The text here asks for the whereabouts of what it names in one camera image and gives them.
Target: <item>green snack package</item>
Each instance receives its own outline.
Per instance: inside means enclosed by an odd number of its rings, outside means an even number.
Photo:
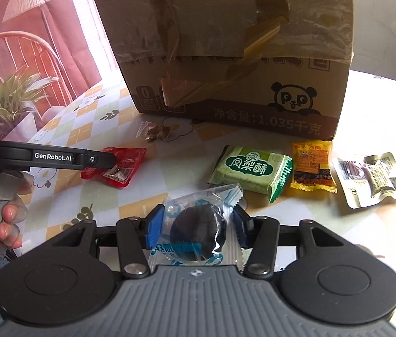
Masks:
[[[289,156],[227,145],[209,183],[240,184],[245,190],[266,194],[273,202],[282,192],[292,168]]]

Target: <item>human hand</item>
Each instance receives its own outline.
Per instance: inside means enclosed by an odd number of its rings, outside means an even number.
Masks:
[[[31,183],[29,178],[25,176],[25,183],[21,186],[18,194],[25,195],[31,192]],[[22,242],[18,239],[20,230],[16,226],[26,219],[28,209],[23,204],[20,197],[17,196],[15,200],[8,202],[2,209],[3,222],[0,223],[0,241],[4,245],[11,249],[16,249],[21,247]]]

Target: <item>small clear plastic bag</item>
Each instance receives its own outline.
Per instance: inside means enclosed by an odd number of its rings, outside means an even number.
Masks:
[[[225,185],[167,199],[161,236],[149,264],[237,265],[242,249],[231,214],[240,201],[240,185]]]
[[[154,142],[156,139],[167,140],[172,129],[165,125],[143,121],[140,125],[137,137],[143,137],[148,143]]]

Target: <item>panda logo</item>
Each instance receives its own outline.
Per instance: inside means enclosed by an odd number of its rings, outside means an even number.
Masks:
[[[274,102],[268,104],[277,111],[292,111],[300,115],[318,114],[320,112],[312,109],[313,98],[317,91],[313,87],[304,88],[298,85],[282,85],[275,82],[271,85],[274,91]]]

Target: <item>yellow snack package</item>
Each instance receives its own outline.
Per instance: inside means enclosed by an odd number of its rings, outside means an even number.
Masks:
[[[337,192],[331,176],[329,153],[331,142],[310,140],[293,143],[293,176],[290,187],[305,191],[323,189]]]

